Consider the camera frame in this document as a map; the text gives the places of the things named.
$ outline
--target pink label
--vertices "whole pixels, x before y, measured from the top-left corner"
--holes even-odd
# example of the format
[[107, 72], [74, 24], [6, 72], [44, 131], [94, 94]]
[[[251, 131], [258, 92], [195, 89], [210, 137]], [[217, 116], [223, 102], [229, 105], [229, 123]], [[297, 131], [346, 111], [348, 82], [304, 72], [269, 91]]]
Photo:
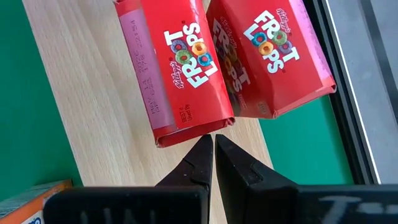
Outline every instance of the pink label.
[[136, 9], [119, 19], [152, 129], [174, 124], [144, 12]]
[[292, 6], [298, 26], [304, 35], [305, 42], [307, 43], [312, 60], [318, 70], [318, 74], [322, 80], [326, 79], [331, 75], [331, 71], [319, 44], [318, 37], [312, 27], [311, 20], [308, 16], [307, 10], [305, 9], [304, 3], [302, 0], [289, 0], [289, 2]]

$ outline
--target light wood surface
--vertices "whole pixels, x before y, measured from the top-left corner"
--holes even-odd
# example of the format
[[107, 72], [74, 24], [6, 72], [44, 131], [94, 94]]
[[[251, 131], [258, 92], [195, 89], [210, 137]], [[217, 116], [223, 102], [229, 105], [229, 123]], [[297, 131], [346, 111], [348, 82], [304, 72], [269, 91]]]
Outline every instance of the light wood surface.
[[[197, 139], [155, 147], [112, 1], [24, 5], [84, 185], [156, 184]], [[219, 133], [271, 166], [258, 120], [238, 118]], [[226, 223], [213, 173], [210, 221]]]

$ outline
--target green surface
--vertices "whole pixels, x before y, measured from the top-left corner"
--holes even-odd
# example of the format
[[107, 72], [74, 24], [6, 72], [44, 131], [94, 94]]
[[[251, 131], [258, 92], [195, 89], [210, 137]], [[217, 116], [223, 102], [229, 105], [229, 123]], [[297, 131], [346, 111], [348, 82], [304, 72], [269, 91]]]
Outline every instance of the green surface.
[[[60, 179], [81, 184], [21, 1], [0, 2], [0, 200]], [[277, 171], [301, 184], [352, 183], [330, 102], [261, 121]]]
[[81, 184], [21, 1], [0, 1], [0, 200], [35, 184]]
[[352, 184], [328, 96], [260, 120], [274, 169], [299, 184]]

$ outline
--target gray surface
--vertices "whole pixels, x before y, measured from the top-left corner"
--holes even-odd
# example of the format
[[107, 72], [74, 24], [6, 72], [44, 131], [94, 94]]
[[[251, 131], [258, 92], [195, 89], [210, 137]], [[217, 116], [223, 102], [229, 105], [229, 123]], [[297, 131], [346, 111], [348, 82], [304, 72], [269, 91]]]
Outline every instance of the gray surface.
[[[371, 2], [394, 78], [398, 80], [398, 1]], [[329, 0], [329, 5], [379, 182], [398, 184], [398, 125], [359, 0]]]

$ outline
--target cereal box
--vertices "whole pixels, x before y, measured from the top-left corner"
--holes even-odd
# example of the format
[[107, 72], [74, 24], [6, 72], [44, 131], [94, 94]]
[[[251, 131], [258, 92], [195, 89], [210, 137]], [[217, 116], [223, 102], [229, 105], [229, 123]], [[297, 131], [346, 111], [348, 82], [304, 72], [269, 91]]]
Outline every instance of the cereal box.
[[212, 0], [207, 19], [235, 116], [276, 118], [335, 92], [302, 0]]
[[115, 7], [158, 147], [234, 123], [201, 0]]
[[0, 202], [0, 224], [42, 224], [44, 203], [57, 192], [70, 188], [63, 180], [36, 185], [25, 192]]

